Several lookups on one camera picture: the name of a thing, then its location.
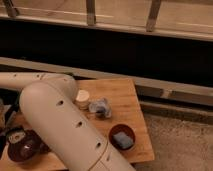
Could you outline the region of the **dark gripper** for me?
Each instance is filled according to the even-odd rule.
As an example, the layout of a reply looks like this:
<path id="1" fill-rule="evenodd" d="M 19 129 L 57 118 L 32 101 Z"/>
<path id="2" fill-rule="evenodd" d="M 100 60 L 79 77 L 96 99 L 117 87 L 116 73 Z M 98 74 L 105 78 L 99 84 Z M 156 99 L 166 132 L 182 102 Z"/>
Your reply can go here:
<path id="1" fill-rule="evenodd" d="M 14 127 L 6 133 L 7 141 L 10 144 L 15 144 L 21 141 L 26 136 L 25 130 L 23 127 Z"/>

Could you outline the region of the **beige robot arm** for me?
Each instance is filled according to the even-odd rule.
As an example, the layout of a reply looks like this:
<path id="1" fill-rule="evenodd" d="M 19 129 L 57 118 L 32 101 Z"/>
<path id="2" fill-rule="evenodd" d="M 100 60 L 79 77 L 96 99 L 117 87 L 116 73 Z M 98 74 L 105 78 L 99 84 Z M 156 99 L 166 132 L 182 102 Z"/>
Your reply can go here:
<path id="1" fill-rule="evenodd" d="M 0 88 L 20 93 L 26 121 L 70 171 L 135 171 L 73 104 L 78 85 L 72 76 L 2 72 Z"/>

